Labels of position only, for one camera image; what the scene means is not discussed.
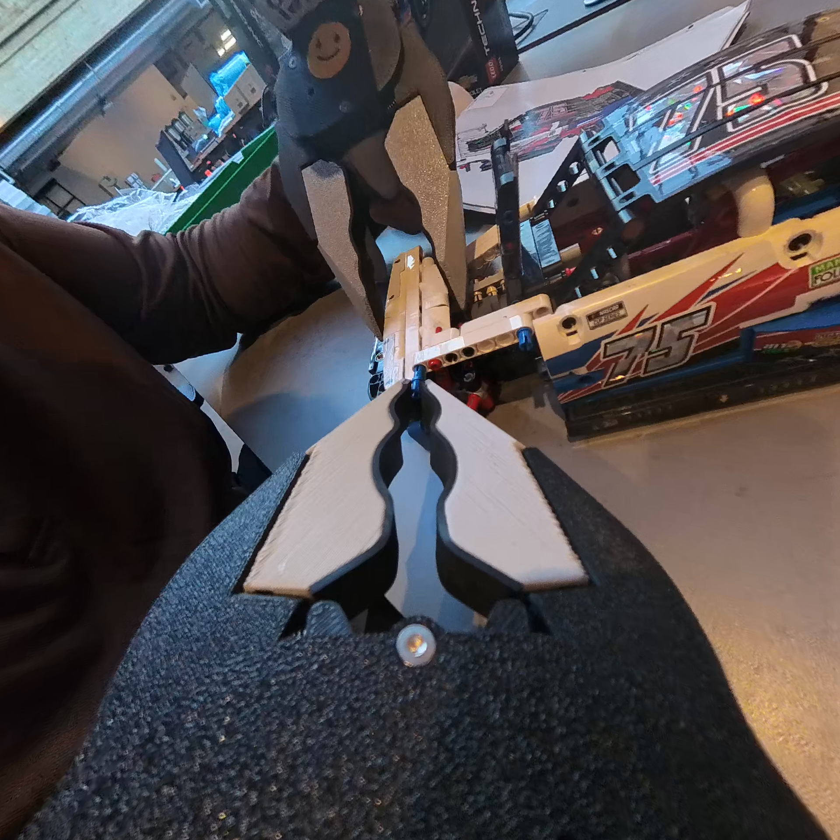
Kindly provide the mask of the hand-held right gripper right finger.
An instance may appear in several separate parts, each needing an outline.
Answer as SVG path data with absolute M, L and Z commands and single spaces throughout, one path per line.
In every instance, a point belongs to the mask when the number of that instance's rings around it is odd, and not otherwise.
M 423 384 L 438 501 L 440 577 L 458 585 L 542 592 L 588 582 L 584 566 L 531 472 L 524 447 L 431 381 Z

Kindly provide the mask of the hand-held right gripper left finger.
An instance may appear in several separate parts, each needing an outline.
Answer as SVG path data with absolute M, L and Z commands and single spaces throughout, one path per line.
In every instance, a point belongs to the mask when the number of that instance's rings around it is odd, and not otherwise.
M 244 592 L 381 599 L 398 544 L 389 486 L 403 465 L 411 386 L 394 384 L 310 447 L 258 547 Z

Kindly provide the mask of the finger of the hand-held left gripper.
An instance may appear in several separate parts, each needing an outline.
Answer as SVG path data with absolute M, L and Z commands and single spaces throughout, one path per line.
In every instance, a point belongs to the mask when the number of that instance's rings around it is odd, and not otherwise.
M 395 114 L 385 148 L 422 211 L 423 231 L 459 310 L 467 304 L 466 230 L 455 161 L 455 104 L 434 106 L 434 120 L 416 97 Z
M 318 249 L 364 321 L 380 339 L 385 320 L 385 261 L 365 221 L 354 210 L 343 168 L 319 161 L 302 171 Z

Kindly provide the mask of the white toy brick panel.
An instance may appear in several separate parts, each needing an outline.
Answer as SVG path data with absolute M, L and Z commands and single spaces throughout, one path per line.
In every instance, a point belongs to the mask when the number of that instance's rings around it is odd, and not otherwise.
M 393 263 L 382 335 L 383 386 L 412 377 L 415 357 L 458 336 L 452 326 L 448 289 L 432 257 L 420 247 Z

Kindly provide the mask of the toy brick race car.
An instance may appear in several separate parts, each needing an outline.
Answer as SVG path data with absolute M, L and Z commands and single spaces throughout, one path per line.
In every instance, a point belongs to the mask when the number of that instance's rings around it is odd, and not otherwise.
M 458 336 L 415 357 L 479 412 L 550 383 L 571 440 L 838 383 L 838 8 L 660 81 L 466 248 Z

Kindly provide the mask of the person's left forearm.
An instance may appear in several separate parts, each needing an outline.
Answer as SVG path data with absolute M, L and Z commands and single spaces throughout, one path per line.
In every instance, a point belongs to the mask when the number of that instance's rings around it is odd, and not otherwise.
M 239 201 L 177 234 L 73 224 L 2 206 L 2 308 L 62 292 L 154 364 L 260 335 L 334 277 L 290 205 L 278 161 Z

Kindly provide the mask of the grey desk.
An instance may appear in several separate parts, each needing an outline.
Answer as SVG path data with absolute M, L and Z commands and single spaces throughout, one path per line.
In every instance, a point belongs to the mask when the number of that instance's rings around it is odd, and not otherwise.
M 272 469 L 367 402 L 373 340 L 341 292 L 246 344 L 190 376 Z M 490 421 L 647 546 L 767 753 L 838 838 L 838 387 L 571 444 L 539 384 Z

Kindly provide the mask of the person's left hand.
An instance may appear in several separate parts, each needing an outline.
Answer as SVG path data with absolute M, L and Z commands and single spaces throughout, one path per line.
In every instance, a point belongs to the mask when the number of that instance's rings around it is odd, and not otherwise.
M 409 235 L 424 231 L 422 209 L 394 167 L 385 148 L 383 130 L 349 148 L 343 163 L 366 191 L 373 221 Z

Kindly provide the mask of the green storage bin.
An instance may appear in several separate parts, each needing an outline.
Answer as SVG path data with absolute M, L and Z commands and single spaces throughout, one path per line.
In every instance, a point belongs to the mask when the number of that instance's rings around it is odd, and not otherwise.
M 277 153 L 275 129 L 268 127 L 201 184 L 202 189 L 179 211 L 166 233 L 180 233 L 235 205 L 245 189 L 270 168 Z

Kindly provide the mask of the thick instruction booklet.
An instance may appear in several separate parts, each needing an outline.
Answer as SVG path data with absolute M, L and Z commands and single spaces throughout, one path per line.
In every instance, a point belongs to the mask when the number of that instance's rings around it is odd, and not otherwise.
M 456 120 L 464 208 L 496 212 L 490 146 L 503 123 L 509 123 L 511 149 L 518 160 L 520 202 L 535 201 L 582 132 L 598 130 L 604 118 L 631 97 L 729 46 L 749 8 L 749 2 L 726 6 L 601 66 L 485 90 Z

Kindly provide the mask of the toy car set box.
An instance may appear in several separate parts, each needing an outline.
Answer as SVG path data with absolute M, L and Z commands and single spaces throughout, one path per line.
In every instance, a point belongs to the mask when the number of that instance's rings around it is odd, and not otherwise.
M 473 97 L 500 85 L 518 63 L 505 1 L 400 1 L 449 81 Z

